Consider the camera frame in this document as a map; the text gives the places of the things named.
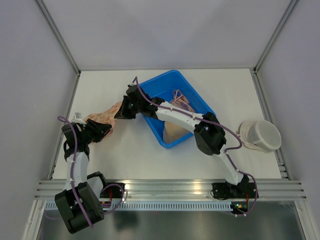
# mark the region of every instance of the pink patterned cloth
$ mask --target pink patterned cloth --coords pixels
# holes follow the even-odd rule
[[[122,104],[122,101],[117,102],[115,105],[113,105],[111,108],[109,108],[105,112],[92,113],[89,116],[85,117],[84,121],[86,122],[88,119],[91,119],[100,124],[111,124],[112,128],[110,132],[106,135],[106,136],[109,136],[114,131],[114,127],[116,125],[116,120],[117,120],[115,119],[115,115],[119,111],[121,104]]]

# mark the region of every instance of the white table surface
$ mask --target white table surface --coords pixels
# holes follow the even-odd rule
[[[79,79],[70,120],[76,112],[82,118],[102,113],[123,99],[135,76],[142,83],[166,70],[83,71]],[[246,120],[263,120],[256,90],[248,69],[185,69],[184,77],[215,111],[221,124],[237,131]],[[237,140],[226,133],[227,145]],[[118,120],[112,135],[92,143],[88,174],[100,171],[107,179],[223,179],[217,159],[198,150],[194,137],[172,149],[163,148],[142,115]],[[54,179],[67,177],[67,164],[61,148]],[[245,147],[230,151],[241,170],[258,179],[278,179],[281,174],[274,153]]]

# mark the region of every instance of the gray wall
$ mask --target gray wall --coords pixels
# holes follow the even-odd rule
[[[21,239],[75,72],[32,0],[0,1],[0,239]]]
[[[289,170],[320,225],[320,1],[298,3],[260,71]]]
[[[44,0],[81,70],[254,66],[290,0]]]

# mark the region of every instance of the purple wire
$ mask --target purple wire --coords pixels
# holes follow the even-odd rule
[[[142,95],[142,97],[150,104],[158,107],[158,108],[162,108],[162,109],[167,109],[167,110],[170,110],[170,111],[175,111],[175,112],[178,112],[178,113],[181,113],[181,114],[184,114],[190,118],[193,118],[193,115],[192,114],[189,114],[187,112],[184,112],[180,109],[176,109],[176,108],[170,108],[170,107],[167,107],[167,106],[161,106],[161,105],[158,105],[156,103],[154,103],[153,101],[150,101],[143,93],[143,91],[141,90],[141,87],[139,85],[139,82],[138,82],[138,77],[136,76],[134,78],[134,80],[132,81],[133,83],[135,82],[136,83],[136,86],[140,92],[140,94]],[[221,125],[217,122],[214,122],[214,121],[209,121],[209,120],[205,120],[205,119],[202,119],[202,118],[199,118],[199,117],[195,117],[194,119],[196,120],[199,120],[199,121],[202,121],[202,122],[205,122],[207,124],[212,124],[212,125],[216,125],[224,130],[226,130],[227,132],[229,132],[230,134],[232,134],[239,142],[239,146],[233,146],[233,147],[228,147],[224,150],[224,153],[226,154],[227,158],[229,159],[231,165],[233,166],[234,170],[238,171],[240,174],[243,174],[243,175],[247,175],[249,176],[250,178],[252,178],[253,180],[253,183],[254,183],[254,187],[255,187],[255,198],[254,198],[254,201],[253,201],[253,204],[252,206],[250,207],[250,209],[248,209],[248,211],[246,213],[242,213],[242,214],[237,214],[238,217],[242,217],[242,216],[246,216],[248,213],[251,212],[251,210],[254,208],[254,206],[256,205],[256,202],[257,202],[257,198],[258,198],[258,188],[257,188],[257,182],[256,182],[256,179],[254,178],[254,176],[252,176],[251,174],[249,173],[246,173],[246,172],[243,172],[243,171],[240,171],[237,166],[235,165],[234,161],[231,159],[231,157],[229,156],[229,154],[227,153],[227,151],[229,150],[236,150],[236,149],[240,149],[243,144],[242,144],[242,140],[241,138],[235,133],[233,132],[232,130],[230,130],[229,128],[227,128],[226,126],[224,125]]]
[[[59,220],[59,219],[61,219],[61,217],[48,216],[46,210],[44,210],[43,215],[44,215],[44,217],[45,217],[46,219],[49,219],[49,220]]]
[[[116,187],[118,187],[118,188],[121,190],[121,192],[122,192],[122,197],[121,197],[121,200],[118,202],[118,204],[117,204],[113,209],[105,212],[104,215],[107,215],[107,214],[110,214],[110,213],[114,212],[114,211],[120,206],[120,204],[122,203],[122,199],[124,199],[124,196],[125,196],[125,191],[124,191],[124,189],[122,188],[121,185],[119,185],[119,184],[117,184],[117,183],[111,183],[111,184],[109,184],[108,186],[106,186],[105,188],[103,188],[103,189],[101,190],[101,193],[102,193],[103,191],[105,191],[106,189],[112,187],[112,186],[116,186]]]
[[[77,147],[78,147],[78,140],[77,140],[77,134],[76,134],[76,131],[75,131],[75,128],[74,126],[72,126],[71,122],[66,119],[64,116],[58,116],[58,120],[60,122],[63,122],[65,124],[68,124],[73,132],[73,136],[74,136],[74,154],[73,154],[73,162],[71,163],[71,168],[70,168],[70,177],[71,179],[74,179],[74,168],[75,168],[75,163],[76,163],[76,157],[77,157]],[[71,181],[71,189],[72,189],[72,192],[73,192],[73,195],[77,201],[77,203],[79,204],[79,207],[84,215],[84,218],[86,219],[86,221],[88,222],[89,226],[91,228],[94,227],[94,225],[92,224],[84,206],[82,205],[81,201],[80,201],[80,198],[78,197],[78,194],[76,192],[76,187],[75,187],[75,183],[73,181]]]

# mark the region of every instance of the purple cable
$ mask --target purple cable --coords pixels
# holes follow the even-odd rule
[[[73,136],[74,136],[74,154],[73,154],[73,162],[71,163],[71,168],[70,168],[70,178],[74,179],[74,168],[75,168],[75,163],[76,163],[76,157],[77,157],[77,145],[78,145],[78,140],[77,140],[77,134],[76,131],[74,129],[74,126],[72,126],[71,122],[69,122],[68,119],[66,119],[64,116],[58,116],[58,120],[60,122],[63,122],[65,124],[68,124],[72,130]],[[82,205],[80,198],[78,197],[78,194],[76,192],[76,187],[75,187],[75,183],[73,181],[71,181],[71,189],[73,192],[73,195],[77,201],[77,203],[79,204],[79,207],[84,215],[84,218],[86,219],[86,221],[88,222],[89,226],[91,228],[94,227],[94,225],[92,224],[84,206]]]
[[[167,110],[170,110],[170,111],[175,111],[175,112],[178,112],[178,113],[181,113],[181,114],[184,114],[190,118],[193,118],[193,115],[192,114],[189,114],[187,112],[184,112],[180,109],[176,109],[176,108],[170,108],[170,107],[167,107],[167,106],[161,106],[161,105],[158,105],[152,101],[150,101],[143,93],[143,91],[141,90],[141,87],[139,85],[139,82],[138,82],[138,77],[136,76],[134,78],[134,80],[132,81],[133,83],[135,82],[136,83],[136,86],[140,92],[140,94],[142,95],[142,97],[150,104],[158,107],[158,108],[162,108],[162,109],[167,109]],[[214,122],[214,121],[209,121],[209,120],[205,120],[205,119],[202,119],[202,118],[199,118],[199,117],[195,117],[194,119],[196,120],[199,120],[199,121],[202,121],[202,122],[205,122],[207,124],[212,124],[212,125],[216,125],[226,131],[228,131],[230,134],[232,134],[238,141],[239,141],[239,146],[234,146],[234,147],[228,147],[224,150],[224,153],[226,154],[227,158],[229,159],[231,165],[233,166],[234,170],[238,171],[239,173],[243,174],[243,175],[247,175],[249,176],[250,178],[252,178],[253,180],[253,183],[254,183],[254,187],[255,187],[255,198],[254,198],[254,201],[253,201],[253,204],[252,206],[250,207],[250,209],[248,209],[248,211],[246,213],[242,213],[242,214],[237,214],[238,217],[242,217],[242,216],[246,216],[249,212],[251,212],[251,210],[254,208],[254,206],[256,205],[256,202],[257,202],[257,198],[258,198],[258,188],[257,188],[257,182],[256,182],[256,179],[254,178],[254,176],[252,176],[251,174],[249,173],[246,173],[246,172],[243,172],[243,171],[240,171],[237,166],[235,165],[234,161],[232,161],[231,157],[229,156],[229,154],[227,153],[227,151],[229,150],[236,150],[236,149],[240,149],[243,144],[242,144],[242,141],[241,141],[241,138],[235,133],[233,132],[232,130],[230,130],[229,128],[227,128],[226,126],[224,125],[221,125],[217,122]]]
[[[46,210],[43,211],[43,215],[44,215],[44,217],[45,217],[46,219],[49,219],[49,220],[59,220],[59,219],[61,219],[61,217],[48,216]]]
[[[103,188],[103,189],[101,190],[101,193],[102,193],[103,191],[105,191],[106,189],[112,187],[112,186],[116,186],[116,187],[118,187],[118,188],[121,190],[121,192],[122,192],[121,200],[118,202],[118,204],[117,204],[113,209],[111,209],[110,211],[105,212],[104,215],[107,215],[107,214],[110,214],[110,213],[114,212],[114,211],[120,206],[120,204],[122,203],[122,199],[124,199],[124,196],[125,196],[125,191],[124,191],[124,189],[122,188],[122,186],[120,186],[120,185],[117,184],[117,183],[111,183],[111,184],[109,184],[108,186],[106,186],[105,188]]]

